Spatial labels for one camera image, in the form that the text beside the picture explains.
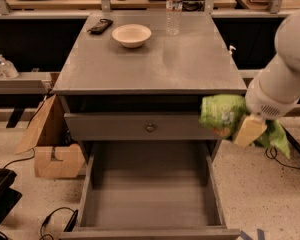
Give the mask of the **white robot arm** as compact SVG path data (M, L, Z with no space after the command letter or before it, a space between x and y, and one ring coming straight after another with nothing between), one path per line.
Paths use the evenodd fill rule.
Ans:
M244 116L234 135L234 143L248 146L267 129L266 121L290 112L300 99L300 11L290 14L277 29L276 54L250 82Z

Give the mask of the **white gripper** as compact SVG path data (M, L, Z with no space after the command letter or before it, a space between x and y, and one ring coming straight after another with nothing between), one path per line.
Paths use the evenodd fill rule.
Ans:
M261 87L260 73L250 82L245 100L251 115L245 115L240 120L233 137L233 142L241 147L249 146L266 131L265 120L284 117L298 102L297 99L292 102L283 102L272 98Z

